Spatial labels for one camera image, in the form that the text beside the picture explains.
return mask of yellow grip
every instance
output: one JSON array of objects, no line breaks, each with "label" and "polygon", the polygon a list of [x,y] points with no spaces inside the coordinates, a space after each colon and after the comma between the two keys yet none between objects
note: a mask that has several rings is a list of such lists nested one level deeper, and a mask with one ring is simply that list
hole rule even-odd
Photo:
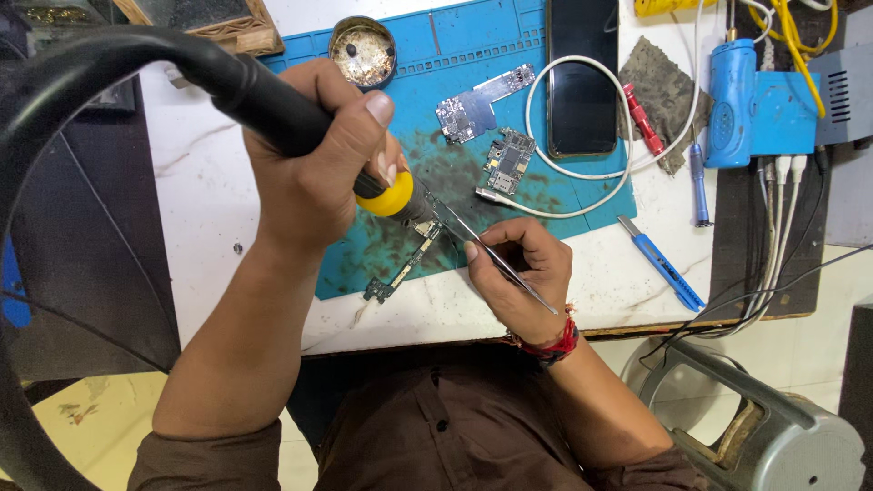
[{"label": "yellow grip", "polygon": [[387,188],[381,195],[370,199],[360,196],[354,198],[357,200],[358,206],[364,210],[371,211],[379,217],[390,217],[402,210],[412,198],[413,186],[412,174],[398,172],[393,188]]},{"label": "yellow grip", "polygon": [[[714,5],[718,0],[704,0],[704,7]],[[698,0],[634,0],[637,17],[656,16],[674,10],[696,9]]]}]

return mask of brown shirt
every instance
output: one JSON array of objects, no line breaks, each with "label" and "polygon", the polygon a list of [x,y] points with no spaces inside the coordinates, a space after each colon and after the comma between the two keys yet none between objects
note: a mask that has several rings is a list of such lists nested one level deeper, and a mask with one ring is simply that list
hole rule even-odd
[{"label": "brown shirt", "polygon": [[[471,367],[413,370],[344,401],[316,451],[316,490],[706,489],[676,448],[634,466],[583,472],[535,383]],[[129,489],[279,489],[277,421],[248,435],[179,441],[149,434]]]}]

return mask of smartphone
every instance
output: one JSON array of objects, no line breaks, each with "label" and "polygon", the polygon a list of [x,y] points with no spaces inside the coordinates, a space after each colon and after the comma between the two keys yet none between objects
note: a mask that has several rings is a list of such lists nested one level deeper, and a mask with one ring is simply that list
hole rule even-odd
[{"label": "smartphone", "polygon": [[[578,54],[618,66],[616,0],[548,0],[548,61]],[[548,153],[552,157],[608,154],[615,149],[615,86],[601,71],[562,63],[549,73]]]}]

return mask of tiled floor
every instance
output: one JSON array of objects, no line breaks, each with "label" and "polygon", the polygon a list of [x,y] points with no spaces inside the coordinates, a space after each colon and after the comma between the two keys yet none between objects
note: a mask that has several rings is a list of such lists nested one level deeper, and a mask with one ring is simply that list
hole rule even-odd
[{"label": "tiled floor", "polygon": [[[849,251],[826,246],[825,260]],[[851,309],[873,301],[870,271],[873,252],[862,252],[822,271],[814,315],[760,322],[725,339],[694,342],[733,357],[766,384],[799,393],[836,412]],[[638,384],[644,369],[636,359],[650,349],[650,341],[598,342],[594,347],[631,387]],[[164,380],[160,374],[90,378],[40,403],[36,412],[67,458],[88,478],[103,489],[121,490],[134,463],[135,449],[148,432]],[[726,387],[693,370],[682,370],[671,374],[670,383],[658,392],[654,410],[668,427],[681,427],[709,444],[727,426],[738,403],[739,395]],[[70,405],[79,406],[69,409]],[[86,411],[91,405],[97,405],[95,411],[76,424],[74,416],[63,409]],[[286,411],[281,419],[279,481],[284,490],[311,490],[317,479],[315,459]]]}]

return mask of white marble table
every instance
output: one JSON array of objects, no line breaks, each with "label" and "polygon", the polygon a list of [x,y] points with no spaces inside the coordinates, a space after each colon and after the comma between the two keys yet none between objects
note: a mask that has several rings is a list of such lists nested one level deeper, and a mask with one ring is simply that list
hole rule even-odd
[{"label": "white marble table", "polygon": [[[282,36],[325,29],[350,15],[388,17],[457,3],[456,0],[320,0],[306,3],[265,0]],[[620,0],[620,64],[641,35],[692,73],[694,12],[638,19],[632,0]],[[725,7],[705,10],[701,24],[701,86],[709,86],[709,53],[723,42]],[[258,193],[243,148],[240,127],[210,104],[196,87],[177,90],[164,65],[141,71],[148,135],[172,278],[182,346],[218,302],[258,223]],[[518,98],[519,111],[522,99]],[[646,152],[636,143],[637,155]],[[709,295],[712,228],[692,226],[693,195],[688,166],[675,178],[656,166],[633,175],[636,225],[658,245],[701,298]],[[706,171],[710,213],[715,214],[716,173]],[[573,247],[569,299],[582,328],[609,328],[690,319],[672,289],[612,225],[565,242]],[[384,305],[365,304],[360,293],[313,301],[306,318],[307,354],[496,337],[505,333],[475,293],[466,268],[410,280]]]}]

